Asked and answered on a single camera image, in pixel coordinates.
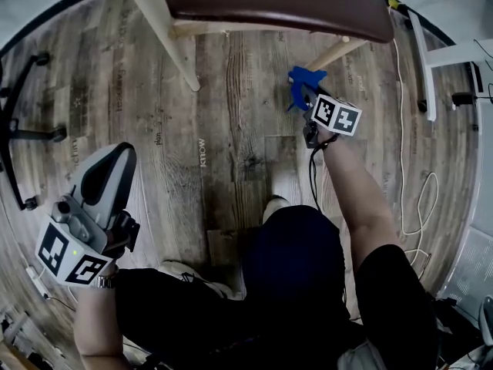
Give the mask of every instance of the wooden floor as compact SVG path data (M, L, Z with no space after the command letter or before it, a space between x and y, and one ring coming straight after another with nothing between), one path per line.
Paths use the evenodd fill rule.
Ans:
M428 173L436 172L440 180L438 205L423 243L432 256L422 282L433 293L451 264L468 211L478 142L471 129L475 113L472 107L450 108L453 92L470 89L460 65L434 71L437 121L429 123L418 112L423 92L414 36L399 14L393 14L393 20L404 80L406 230L418 227L415 207ZM230 272L238 262L236 241L261 224L273 194L292 204L314 204L308 181L310 152L301 136L304 121L299 110L286 112L287 72L335 41L307 32L184 39L182 47L202 84L194 93L133 0L90 0L42 26L2 60L5 81L13 82L29 54L52 54L48 66L33 68L16 116L24 129L49 130L60 123L69 129L69 138L60 144L12 144L22 194L38 194L38 210L18 211L0 174L0 306L29 312L45 333L30 337L37 346L46 346L40 348L42 353L57 367L81 368L72 342L73 313L56 301L43 301L25 267L42 270L34 256L39 221L67 191L81 161L110 143L127 141L136 148L139 163L128 210L142 228L123 266L158 267L173 259L198 267L207 277L234 283ZM431 36L428 41L441 45ZM396 61L392 44L368 43L328 66L324 86L363 110L357 134L348 141L381 185L400 230ZM341 230L348 307L355 316L347 227L321 159L317 165L324 213ZM434 191L431 185L424 195L423 214ZM401 234L401 241L411 249L418 236ZM421 259L415 264L418 273ZM65 288L48 275L42 279L53 296L75 306ZM60 348L66 360L50 350L48 342Z

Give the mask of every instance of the white cable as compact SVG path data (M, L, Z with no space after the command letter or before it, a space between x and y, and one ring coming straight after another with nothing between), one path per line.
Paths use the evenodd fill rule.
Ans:
M418 220L419 220L419 229L415 230L415 231L411 231L411 232L407 232L404 230L404 188L405 188L405 176L404 176L404 161L403 161L403 148L404 148L404 118L403 118L403 108L404 108L404 85L402 83L402 76L401 76L401 62L400 62L400 58L399 58L399 48L397 47L397 43L394 40L392 40L394 42L394 46L395 46L395 54L397 55L397 74L399 76L399 83L401 85L401 102L400 102L400 106L399 106L399 115L401 117L401 148L400 148L400 162L401 162L401 174L402 174L402 185L401 185L401 232L404 236L412 236L413 234L419 234L419 240L418 240L418 245L416 246L416 249L413 249L413 250L409 250L409 251L405 251L405 253L411 253L411 252L414 252L414 257L413 257L413 260L411 261L411 266L414 264L414 262L416 261L416 258L418 257L418 254L419 253L422 253L422 254L425 254L427 259L430 257L430 254L428 252L425 252L421 249L421 243L423 241L423 230L424 228L426 227L426 224L428 223L428 221L430 220L430 217L431 217L431 214L433 213L434 211L434 208L435 206L437 205L437 201L438 201L438 191L439 191L439 188L440 188L440 185L438 183L438 177L437 177L437 174L435 174L434 172L431 172L428 174L427 178L426 178L426 181L423 183L423 187L421 188L421 193L419 194L419 198L418 198L418 204L416 206L416 209L418 211ZM433 177L436 184L437 184L437 192L435 194L435 198L434 198L434 202L433 202L433 206L431 207L431 210L430 210L430 213L428 214L428 216L425 218L424 222L423 222L423 219L422 219L422 216L421 216L421 210L420 210L420 204L421 204L421 198L423 197L423 193L424 193L424 189L426 188L426 186L428 185L428 181L430 180L430 178Z
M74 299L74 302L75 303L79 303L79 301L75 298L74 294L72 293L72 289L70 289L70 287L67 287L69 289L69 293L70 293L70 296L72 296L72 299Z
M45 271L46 271L46 267L44 267L44 268L43 268L43 271L42 271L41 273L39 273L38 277L35 277L35 278L33 278L32 280L33 280L33 281L36 281L36 280L38 280L39 278L41 278L41 277L42 277L42 275L45 273Z

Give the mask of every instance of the wristwatch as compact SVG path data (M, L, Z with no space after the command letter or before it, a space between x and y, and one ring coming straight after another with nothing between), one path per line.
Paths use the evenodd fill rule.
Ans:
M116 267L116 271L111 274L111 275L100 275L96 277L94 282L92 283L92 286L94 288L100 288L100 289L113 289L116 284L115 284L115 277L118 274L118 268Z

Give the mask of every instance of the blue object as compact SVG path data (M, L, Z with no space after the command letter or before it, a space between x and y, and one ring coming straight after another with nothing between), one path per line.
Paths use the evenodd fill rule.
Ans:
M293 70L288 72L288 76L293 80L291 85L291 95L293 95L293 104L289 106L288 111L294 106L308 111L310 108L304 101L301 87L307 85L312 89L318 88L318 83L327 76L327 72L323 70L317 70L315 72L303 67L294 66Z

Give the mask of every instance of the power strip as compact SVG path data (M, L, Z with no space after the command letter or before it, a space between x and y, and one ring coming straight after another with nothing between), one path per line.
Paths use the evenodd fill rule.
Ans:
M36 273L36 270L34 269L33 266L29 266L25 269L28 273L29 278L31 278L32 283L38 290L38 292L43 296L44 298L49 298L49 292L46 286L43 284L43 281L41 281L41 278L39 278L38 273Z

